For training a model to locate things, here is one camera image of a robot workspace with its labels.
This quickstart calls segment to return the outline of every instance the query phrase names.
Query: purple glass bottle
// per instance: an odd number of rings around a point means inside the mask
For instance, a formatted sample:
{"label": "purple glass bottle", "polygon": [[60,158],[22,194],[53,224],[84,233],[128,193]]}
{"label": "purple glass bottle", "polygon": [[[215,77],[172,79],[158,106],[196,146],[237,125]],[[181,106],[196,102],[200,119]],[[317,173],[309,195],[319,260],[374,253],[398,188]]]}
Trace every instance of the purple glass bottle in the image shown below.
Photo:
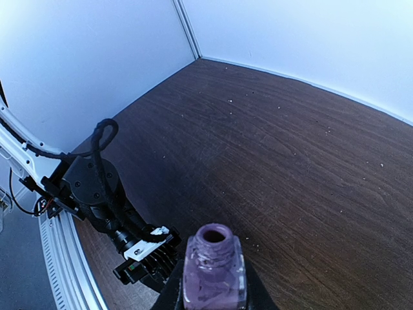
{"label": "purple glass bottle", "polygon": [[221,224],[202,226],[188,240],[183,273],[186,310],[239,310],[247,278],[239,238]]}

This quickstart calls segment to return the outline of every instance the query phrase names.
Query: dark wood grain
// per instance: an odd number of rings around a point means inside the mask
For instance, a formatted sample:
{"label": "dark wood grain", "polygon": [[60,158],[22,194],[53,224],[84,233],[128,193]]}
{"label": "dark wood grain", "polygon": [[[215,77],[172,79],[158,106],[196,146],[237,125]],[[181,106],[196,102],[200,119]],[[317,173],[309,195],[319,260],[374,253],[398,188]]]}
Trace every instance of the dark wood grain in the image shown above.
{"label": "dark wood grain", "polygon": [[[280,309],[413,309],[412,127],[205,60],[116,120],[104,156],[144,218],[184,241],[205,223],[230,226]],[[120,256],[89,224],[77,227],[111,309],[148,309],[124,306],[147,291],[130,285],[125,297],[110,274]]]}

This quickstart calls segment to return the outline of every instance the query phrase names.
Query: white panel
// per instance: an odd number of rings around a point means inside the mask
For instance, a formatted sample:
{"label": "white panel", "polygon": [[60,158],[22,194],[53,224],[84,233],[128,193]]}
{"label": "white panel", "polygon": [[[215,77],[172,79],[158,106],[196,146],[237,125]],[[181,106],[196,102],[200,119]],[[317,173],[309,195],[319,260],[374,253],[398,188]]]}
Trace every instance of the white panel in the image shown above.
{"label": "white panel", "polygon": [[194,60],[171,0],[0,6],[0,79],[10,109],[65,151]]}
{"label": "white panel", "polygon": [[204,57],[279,72],[413,121],[411,0],[183,0]]}

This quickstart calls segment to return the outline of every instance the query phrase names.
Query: gray floor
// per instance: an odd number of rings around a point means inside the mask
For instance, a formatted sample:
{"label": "gray floor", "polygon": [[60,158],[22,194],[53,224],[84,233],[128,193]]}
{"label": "gray floor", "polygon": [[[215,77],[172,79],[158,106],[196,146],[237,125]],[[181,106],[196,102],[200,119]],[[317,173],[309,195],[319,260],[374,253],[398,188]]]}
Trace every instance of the gray floor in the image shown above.
{"label": "gray floor", "polygon": [[0,233],[0,309],[56,309],[37,218],[15,208],[5,216],[3,224]]}

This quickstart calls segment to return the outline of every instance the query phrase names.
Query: wire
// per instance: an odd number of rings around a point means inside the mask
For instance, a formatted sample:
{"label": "wire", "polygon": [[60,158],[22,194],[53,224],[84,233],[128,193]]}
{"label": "wire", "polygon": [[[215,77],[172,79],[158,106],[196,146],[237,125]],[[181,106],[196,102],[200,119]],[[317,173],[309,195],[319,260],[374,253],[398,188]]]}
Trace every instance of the wire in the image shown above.
{"label": "wire", "polygon": [[5,92],[3,90],[3,86],[1,86],[1,81],[0,81],[0,98],[3,100],[6,107],[8,107],[7,100],[6,100],[6,95],[5,95]]}
{"label": "wire", "polygon": [[96,125],[92,134],[92,161],[94,162],[94,169],[97,176],[97,180],[101,186],[101,193],[106,200],[109,210],[119,220],[120,224],[126,228],[135,238],[138,240],[144,240],[146,242],[162,242],[167,237],[167,234],[153,235],[140,229],[123,211],[122,206],[119,204],[119,200],[112,192],[108,180],[105,174],[105,168],[101,153],[99,150],[99,142],[103,136],[103,132],[106,127],[111,127],[112,132],[117,132],[119,125],[113,119],[104,119]]}
{"label": "wire", "polygon": [[[56,153],[47,152],[45,150],[38,149],[34,145],[30,144],[30,142],[23,139],[12,127],[9,126],[9,124],[3,118],[0,118],[0,125],[2,125],[18,142],[20,142],[21,144],[26,143],[27,149],[31,150],[33,153],[36,153],[37,155],[42,156],[42,157],[52,158],[55,160],[65,160],[68,158],[76,158],[78,156],[88,157],[92,155],[92,151],[84,152],[84,153],[73,153],[73,154],[72,153],[65,154],[63,152],[60,154],[56,154]],[[119,130],[119,127],[113,128],[113,130],[111,131],[107,139],[104,140],[104,142],[99,146],[99,151],[103,151],[107,148],[110,142],[112,142],[112,140],[115,138],[118,130]]]}
{"label": "wire", "polygon": [[20,209],[21,211],[23,211],[24,213],[29,214],[29,215],[36,215],[35,212],[30,212],[30,211],[24,210],[24,209],[20,206],[20,204],[17,202],[17,200],[15,199],[14,194],[13,194],[13,187],[12,187],[12,176],[13,176],[13,170],[12,170],[12,168],[10,168],[10,174],[9,174],[9,176],[8,176],[8,187],[9,187],[9,189],[10,189],[10,195],[11,195],[11,197],[12,197],[13,202],[15,203],[15,205],[17,206],[17,208],[19,208],[19,209]]}
{"label": "wire", "polygon": [[50,198],[49,201],[46,204],[46,207],[40,212],[40,214],[43,214],[47,211],[47,208],[49,208],[49,205],[52,204],[53,198]]}

